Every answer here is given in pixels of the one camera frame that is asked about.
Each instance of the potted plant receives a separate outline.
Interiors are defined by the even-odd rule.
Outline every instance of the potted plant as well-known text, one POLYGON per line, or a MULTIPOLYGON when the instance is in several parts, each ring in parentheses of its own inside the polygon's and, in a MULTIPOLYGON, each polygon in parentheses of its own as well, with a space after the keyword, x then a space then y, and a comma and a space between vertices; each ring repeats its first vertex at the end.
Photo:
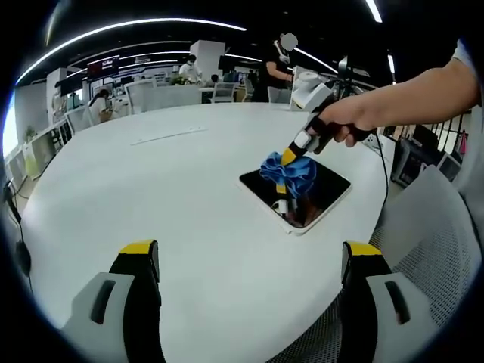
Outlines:
POLYGON ((28 126, 23 133, 23 140, 28 143, 37 135, 36 130, 32 126, 28 126))

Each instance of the cable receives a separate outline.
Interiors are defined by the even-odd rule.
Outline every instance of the cable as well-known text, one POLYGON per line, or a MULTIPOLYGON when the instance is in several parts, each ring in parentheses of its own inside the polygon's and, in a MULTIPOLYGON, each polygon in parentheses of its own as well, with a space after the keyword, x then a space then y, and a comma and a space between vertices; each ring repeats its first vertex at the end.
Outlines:
POLYGON ((28 197, 25 197, 24 195, 20 194, 20 192, 18 191, 16 194, 16 196, 18 195, 20 198, 23 198, 23 199, 29 199, 28 197))
POLYGON ((385 164, 385 158, 383 157, 383 150, 381 148, 381 143, 380 139, 378 138, 378 133, 375 132, 375 136, 377 137, 377 142, 378 142, 378 148, 380 149, 380 156, 381 156, 381 161, 383 163, 383 170, 385 171, 385 182, 386 182, 386 193, 385 193, 385 200, 383 201, 383 206, 385 206, 386 199, 388 198, 388 173, 386 171, 386 164, 385 164))
MULTIPOLYGON (((7 183, 7 188, 9 189, 12 188, 14 190, 13 193, 12 191, 9 191, 9 192, 14 199, 13 202, 14 202, 15 209, 18 209, 17 191, 15 190, 15 187, 11 181, 7 183)), ((32 266, 32 260, 29 254, 29 250, 26 247, 25 240, 23 239, 22 223, 14 219, 14 217, 10 213, 8 213, 8 216, 15 224, 18 225, 20 229, 20 242, 16 243, 16 254, 17 254, 17 258, 19 259, 20 269, 29 279, 30 292, 33 294, 32 280, 30 279, 30 269, 32 266)))

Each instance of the tablet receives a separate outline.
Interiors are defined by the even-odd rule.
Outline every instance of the tablet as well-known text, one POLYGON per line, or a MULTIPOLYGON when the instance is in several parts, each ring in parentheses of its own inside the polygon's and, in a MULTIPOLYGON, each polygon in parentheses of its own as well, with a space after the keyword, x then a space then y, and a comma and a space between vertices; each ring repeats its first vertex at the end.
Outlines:
POLYGON ((304 234, 318 222, 350 189, 351 183, 329 170, 318 162, 316 164, 316 178, 308 193, 297 200, 292 200, 293 212, 282 216, 278 212, 278 194, 275 183, 265 180, 259 170, 248 172, 240 176, 243 188, 255 196, 264 209, 274 216, 287 233, 304 234))

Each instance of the tablet screen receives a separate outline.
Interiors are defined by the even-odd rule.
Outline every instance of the tablet screen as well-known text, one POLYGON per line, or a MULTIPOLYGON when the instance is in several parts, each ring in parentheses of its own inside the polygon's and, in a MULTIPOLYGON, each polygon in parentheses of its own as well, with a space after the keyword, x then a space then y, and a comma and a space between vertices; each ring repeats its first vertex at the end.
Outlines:
POLYGON ((311 189, 297 200, 291 200, 290 212, 285 216, 278 212, 279 196, 275 183, 265 180, 259 170, 240 176, 247 186, 262 202, 267 204, 286 222, 296 228, 304 228, 329 209, 349 188, 351 183, 342 176, 316 163, 316 179, 311 189))

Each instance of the window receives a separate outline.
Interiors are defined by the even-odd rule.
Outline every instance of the window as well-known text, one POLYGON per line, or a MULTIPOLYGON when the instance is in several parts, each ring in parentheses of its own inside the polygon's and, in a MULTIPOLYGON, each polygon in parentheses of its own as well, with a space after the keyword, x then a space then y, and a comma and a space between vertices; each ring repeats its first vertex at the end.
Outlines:
POLYGON ((17 124, 15 123, 15 94, 12 93, 8 104, 7 115, 3 128, 3 157, 5 158, 18 145, 17 124))
POLYGON ((82 88, 75 90, 74 93, 79 96, 79 100, 82 101, 82 88))

